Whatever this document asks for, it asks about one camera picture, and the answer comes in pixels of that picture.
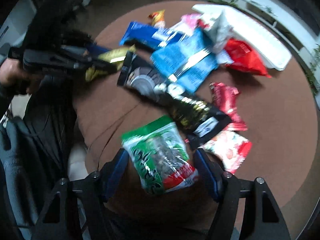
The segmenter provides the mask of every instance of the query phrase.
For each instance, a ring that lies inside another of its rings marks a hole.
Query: black tool
[[[73,78],[83,75],[89,67],[115,73],[116,65],[87,51],[94,45],[89,34],[68,29],[67,22],[75,16],[74,10],[81,3],[82,0],[44,0],[22,44],[11,47],[8,58],[20,60],[30,73],[43,75]],[[28,82],[21,83],[17,92],[25,94],[28,85]]]

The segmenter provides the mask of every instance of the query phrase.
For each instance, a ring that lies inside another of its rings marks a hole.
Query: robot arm
[[[82,180],[58,181],[40,213],[32,240],[82,239],[84,226],[79,223],[78,198],[83,203],[84,225],[91,239],[116,239],[103,203],[115,193],[127,163],[128,153],[120,149],[100,172],[94,171]],[[237,179],[211,162],[202,149],[194,153],[194,164],[209,195],[219,203],[207,240],[230,240],[240,198],[246,199],[240,240],[290,240],[279,206],[263,178]]]

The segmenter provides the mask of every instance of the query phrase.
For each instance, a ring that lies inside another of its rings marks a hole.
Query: floor
[[[92,0],[85,11],[78,13],[73,26],[95,38],[108,24],[127,12],[160,1],[165,0]],[[14,116],[24,116],[29,98],[28,95],[14,97],[11,104]]]

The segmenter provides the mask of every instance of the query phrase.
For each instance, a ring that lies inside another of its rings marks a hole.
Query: blue snack bag
[[[194,34],[188,39],[175,44],[170,44],[167,47],[152,53],[151,60],[156,69],[165,78],[168,78],[183,63],[186,63],[190,56],[204,48],[211,47],[212,41],[202,32],[201,29],[196,28]],[[210,53],[178,78],[177,83],[183,86],[190,93],[194,93],[210,72],[217,68],[218,64],[216,55]]]
[[[188,38],[188,35],[169,29],[156,29],[150,25],[130,22],[124,36],[119,45],[124,45],[126,42],[139,42],[154,50],[163,48],[168,44],[173,44],[183,41]]]

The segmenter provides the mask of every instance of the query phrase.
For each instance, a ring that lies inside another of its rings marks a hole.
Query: brown round table
[[[143,6],[111,23],[96,41],[111,49],[118,48],[130,21],[148,23],[151,12],[165,9],[166,25],[172,26],[179,22],[183,14],[194,13],[191,8],[197,3],[199,1],[176,0]],[[139,51],[139,54],[145,58],[150,56],[143,51]],[[249,180],[256,177],[265,179],[295,238],[316,201],[315,196],[312,200],[305,196],[314,182],[304,189],[305,195],[300,193],[299,199],[294,198],[299,189],[304,187],[315,158],[318,138],[316,107],[307,79],[294,58],[284,71],[270,70],[269,73],[273,78],[228,71],[221,67],[211,73],[197,94],[211,101],[211,82],[223,82],[241,91],[237,101],[238,113],[248,126],[248,131],[241,134],[253,143],[253,147],[236,176]],[[88,172],[94,171],[99,162],[101,168],[114,157],[121,147],[122,133],[165,114],[148,102],[142,102],[130,91],[117,87],[117,78],[118,74],[115,74],[97,80],[85,89],[79,89],[75,95],[74,106],[79,127],[89,147],[86,160]],[[146,215],[156,216],[159,223],[170,220],[171,223],[195,229],[208,229],[216,210],[216,204],[206,195],[201,182],[162,196],[147,195],[141,189],[132,163],[128,165],[108,207],[135,219],[144,220]],[[239,207],[238,227],[241,225],[242,209],[243,203]]]

